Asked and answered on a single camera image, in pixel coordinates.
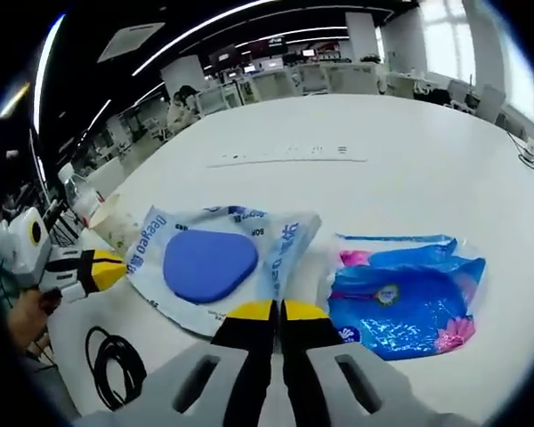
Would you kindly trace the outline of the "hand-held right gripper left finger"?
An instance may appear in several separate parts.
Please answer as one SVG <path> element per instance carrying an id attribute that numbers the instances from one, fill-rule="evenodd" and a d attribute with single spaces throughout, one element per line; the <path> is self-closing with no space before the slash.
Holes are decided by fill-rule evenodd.
<path id="1" fill-rule="evenodd" d="M 256 426 L 271 382 L 278 304 L 228 313 L 211 342 L 197 342 L 149 376 L 150 426 Z"/>

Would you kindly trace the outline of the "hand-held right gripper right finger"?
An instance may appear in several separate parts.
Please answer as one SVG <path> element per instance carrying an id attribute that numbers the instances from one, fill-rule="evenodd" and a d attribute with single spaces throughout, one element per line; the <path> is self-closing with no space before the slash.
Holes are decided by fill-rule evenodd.
<path id="1" fill-rule="evenodd" d="M 283 377 L 298 426 L 409 426 L 409 382 L 305 302 L 280 306 Z"/>

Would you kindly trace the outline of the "person's left hand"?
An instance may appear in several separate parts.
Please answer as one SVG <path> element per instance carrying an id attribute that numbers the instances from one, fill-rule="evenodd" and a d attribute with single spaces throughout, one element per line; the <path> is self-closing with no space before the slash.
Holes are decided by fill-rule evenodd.
<path id="1" fill-rule="evenodd" d="M 61 304 L 61 292 L 42 294 L 30 288 L 23 291 L 7 314 L 7 327 L 19 352 L 24 352 L 45 330 L 48 317 Z"/>

